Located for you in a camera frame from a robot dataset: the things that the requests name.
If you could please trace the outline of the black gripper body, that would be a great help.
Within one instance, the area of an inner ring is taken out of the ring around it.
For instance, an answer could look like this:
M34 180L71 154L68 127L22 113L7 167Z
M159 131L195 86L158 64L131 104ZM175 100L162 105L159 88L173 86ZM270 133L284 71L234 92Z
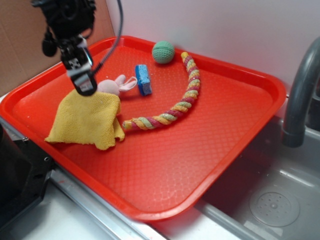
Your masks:
M94 28L94 0L32 0L31 5L40 8L46 19L42 52L47 57L56 54L61 41L71 41Z

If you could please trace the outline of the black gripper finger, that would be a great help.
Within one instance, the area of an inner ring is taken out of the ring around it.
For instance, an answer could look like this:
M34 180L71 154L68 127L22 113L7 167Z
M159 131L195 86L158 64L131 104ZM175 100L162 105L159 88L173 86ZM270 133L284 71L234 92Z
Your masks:
M87 40L82 37L75 49L76 65L75 68L81 71L90 71L93 66L93 59L88 50Z
M91 96L97 91L97 82L91 70L76 69L76 45L69 45L61 50L61 61L66 69L67 76L72 81L77 93L82 96Z

